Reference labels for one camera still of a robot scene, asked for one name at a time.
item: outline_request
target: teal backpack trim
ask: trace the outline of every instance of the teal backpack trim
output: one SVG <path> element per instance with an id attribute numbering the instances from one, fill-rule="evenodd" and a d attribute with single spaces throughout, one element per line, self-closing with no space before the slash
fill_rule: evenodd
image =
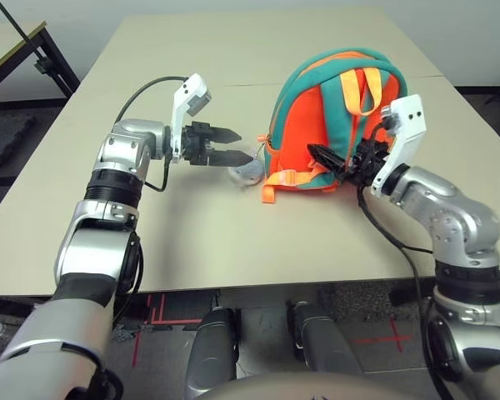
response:
<path id="1" fill-rule="evenodd" d="M 300 73 L 306 69 L 307 67 L 309 67 L 311 64 L 313 63 L 316 63 L 317 61 L 323 59 L 323 58 L 326 58 L 326 57 L 329 57 L 329 56 L 332 56 L 333 54 L 338 54 L 338 53 L 345 53 L 345 52 L 358 52 L 358 53 L 363 53 L 363 54 L 366 54 L 368 55 L 369 57 L 373 57 L 373 58 L 376 58 L 377 60 L 381 60 L 381 61 L 385 61 L 387 63 L 390 63 L 389 59 L 387 57 L 385 57 L 383 54 L 381 54 L 380 52 L 376 52 L 374 50 L 371 50 L 369 48 L 362 48 L 362 47 L 345 47 L 345 48 L 338 48 L 336 50 L 330 50 L 329 52 L 323 52 L 321 54 L 318 54 L 317 56 L 315 57 L 311 57 L 309 58 L 304 64 L 302 64 L 300 67 L 298 67 L 292 74 L 291 76 L 289 77 L 289 79 L 285 82 L 285 84 L 283 85 L 283 88 L 282 88 L 282 91 L 280 92 L 280 94 L 277 96 L 277 101 L 276 101 L 276 105 L 274 106 L 274 111 L 272 113 L 272 115 L 274 115 L 276 113 L 276 109 L 278 108 L 278 105 L 281 101 L 281 99 L 283 98 L 283 96 L 285 96 L 285 92 L 290 88 L 290 86 L 293 84 L 293 82 L 298 78 L 298 75 L 300 75 Z"/>
<path id="2" fill-rule="evenodd" d="M 306 90 L 317 85 L 323 85 L 326 81 L 337 78 L 340 73 L 344 73 L 355 68 L 377 68 L 382 71 L 387 71 L 394 75 L 399 81 L 400 93 L 398 96 L 402 97 L 407 94 L 407 85 L 402 74 L 389 62 L 368 58 L 345 58 L 331 60 L 320 67 L 314 68 L 301 76 L 299 79 L 296 79 L 289 85 L 288 90 L 283 94 L 282 101 L 278 99 L 277 104 L 279 105 L 279 103 L 281 103 L 281 106 L 279 107 L 279 110 L 277 110 L 275 126 L 271 132 L 272 148 L 279 149 L 282 146 L 283 127 L 287 120 L 288 112 L 294 101 L 302 92 L 305 92 Z"/>

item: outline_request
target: black metal frame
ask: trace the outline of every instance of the black metal frame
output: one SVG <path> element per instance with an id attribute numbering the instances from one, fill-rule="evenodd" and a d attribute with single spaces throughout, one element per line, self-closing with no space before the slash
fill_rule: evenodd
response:
<path id="1" fill-rule="evenodd" d="M 48 76 L 59 86 L 63 94 L 67 98 L 70 98 L 78 89 L 80 81 L 70 65 L 68 65 L 67 60 L 53 41 L 50 33 L 48 33 L 46 28 L 43 28 L 31 38 L 30 42 L 25 42 L 11 57 L 0 65 L 0 83 L 26 58 L 32 55 L 34 47 L 41 48 L 47 57 L 52 60 L 52 67 L 55 73 L 49 73 Z"/>

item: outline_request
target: red tape marking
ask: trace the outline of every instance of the red tape marking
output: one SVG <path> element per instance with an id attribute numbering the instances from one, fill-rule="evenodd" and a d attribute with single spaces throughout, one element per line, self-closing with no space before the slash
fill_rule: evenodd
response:
<path id="1" fill-rule="evenodd" d="M 138 331 L 137 336 L 135 337 L 135 346 L 133 347 L 132 368 L 135 368 L 135 366 L 137 365 L 140 342 L 141 342 L 141 331 Z"/>
<path id="2" fill-rule="evenodd" d="M 403 342 L 410 340 L 412 335 L 403 336 L 389 336 L 389 337 L 369 337 L 366 339 L 353 339 L 351 342 L 355 344 L 375 344 L 375 343 L 389 343 L 389 342 Z"/>
<path id="3" fill-rule="evenodd" d="M 165 293 L 161 295 L 161 305 L 159 306 L 159 318 L 154 319 L 154 315 L 156 313 L 156 308 L 152 308 L 152 325 L 183 325 L 186 323 L 201 323 L 202 319 L 163 319 L 163 310 L 165 309 Z"/>
<path id="4" fill-rule="evenodd" d="M 393 316 L 391 316 L 389 318 L 389 322 L 391 323 L 392 334 L 394 335 L 395 338 L 398 338 L 397 325 L 394 323 L 394 317 Z M 402 344 L 400 343 L 399 340 L 397 340 L 396 343 L 397 343 L 397 350 L 398 350 L 398 352 L 402 353 L 403 352 Z"/>

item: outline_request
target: black rubber joint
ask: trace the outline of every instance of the black rubber joint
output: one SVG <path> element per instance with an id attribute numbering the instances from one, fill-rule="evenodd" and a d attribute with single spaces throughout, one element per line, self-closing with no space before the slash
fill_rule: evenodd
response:
<path id="1" fill-rule="evenodd" d="M 500 303 L 499 267 L 456 267 L 436 261 L 435 277 L 439 292 L 447 298 L 476 305 Z"/>
<path id="2" fill-rule="evenodd" d="M 92 171 L 85 192 L 86 200 L 105 200 L 137 208 L 141 200 L 143 182 L 131 173 L 114 169 Z"/>

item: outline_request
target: wall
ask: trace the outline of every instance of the wall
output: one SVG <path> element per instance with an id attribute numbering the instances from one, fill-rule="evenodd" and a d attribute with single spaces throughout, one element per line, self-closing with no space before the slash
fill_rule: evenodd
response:
<path id="1" fill-rule="evenodd" d="M 382 7 L 454 85 L 500 85 L 500 0 L 3 0 L 3 3 L 18 21 L 45 19 L 48 30 L 80 78 L 94 64 L 126 15 L 362 3 Z M 0 13 L 0 23 L 4 21 Z M 26 61 L 0 85 L 0 101 L 62 96 L 52 80 L 35 70 L 33 62 L 34 59 Z"/>

